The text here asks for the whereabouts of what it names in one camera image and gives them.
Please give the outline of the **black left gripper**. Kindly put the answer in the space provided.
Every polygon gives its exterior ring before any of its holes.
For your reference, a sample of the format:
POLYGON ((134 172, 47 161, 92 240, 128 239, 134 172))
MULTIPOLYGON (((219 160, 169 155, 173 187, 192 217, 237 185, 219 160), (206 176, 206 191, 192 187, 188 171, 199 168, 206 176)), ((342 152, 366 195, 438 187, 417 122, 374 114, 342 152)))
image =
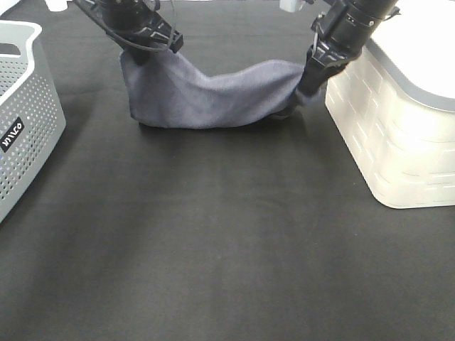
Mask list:
POLYGON ((136 49, 129 51, 136 65, 144 65, 149 52, 177 53, 183 47, 176 22, 168 23, 159 14, 159 1, 75 1, 74 5, 118 45, 136 49))

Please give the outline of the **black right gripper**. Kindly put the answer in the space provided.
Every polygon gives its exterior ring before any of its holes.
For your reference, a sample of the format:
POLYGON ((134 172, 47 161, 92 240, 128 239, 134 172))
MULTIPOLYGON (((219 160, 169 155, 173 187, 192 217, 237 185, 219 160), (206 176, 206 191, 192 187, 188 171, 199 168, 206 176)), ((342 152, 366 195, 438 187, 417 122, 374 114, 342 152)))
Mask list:
POLYGON ((373 32, 373 5, 369 1, 334 1, 312 24, 314 42, 306 57, 298 91, 310 97, 320 86, 360 55, 373 32))

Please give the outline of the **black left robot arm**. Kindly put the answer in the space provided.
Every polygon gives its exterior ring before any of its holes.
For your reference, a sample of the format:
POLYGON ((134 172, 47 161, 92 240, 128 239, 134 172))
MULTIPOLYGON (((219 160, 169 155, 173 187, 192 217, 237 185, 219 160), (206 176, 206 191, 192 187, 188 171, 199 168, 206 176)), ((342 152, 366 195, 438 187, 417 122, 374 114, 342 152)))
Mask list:
POLYGON ((160 14, 160 1, 75 1, 74 4, 137 65, 143 65, 152 53, 183 47, 183 34, 176 30, 176 12, 169 23, 160 14))

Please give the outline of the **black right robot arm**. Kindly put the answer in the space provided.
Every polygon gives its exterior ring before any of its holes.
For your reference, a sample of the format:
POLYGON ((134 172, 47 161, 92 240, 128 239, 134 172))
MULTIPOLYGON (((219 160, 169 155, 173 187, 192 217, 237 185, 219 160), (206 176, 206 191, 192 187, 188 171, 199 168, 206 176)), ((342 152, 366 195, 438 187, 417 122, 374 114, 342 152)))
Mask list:
POLYGON ((358 59, 376 28, 392 13, 396 1, 337 0, 311 25, 314 41, 306 54, 297 89, 304 96, 316 94, 329 78, 358 59))

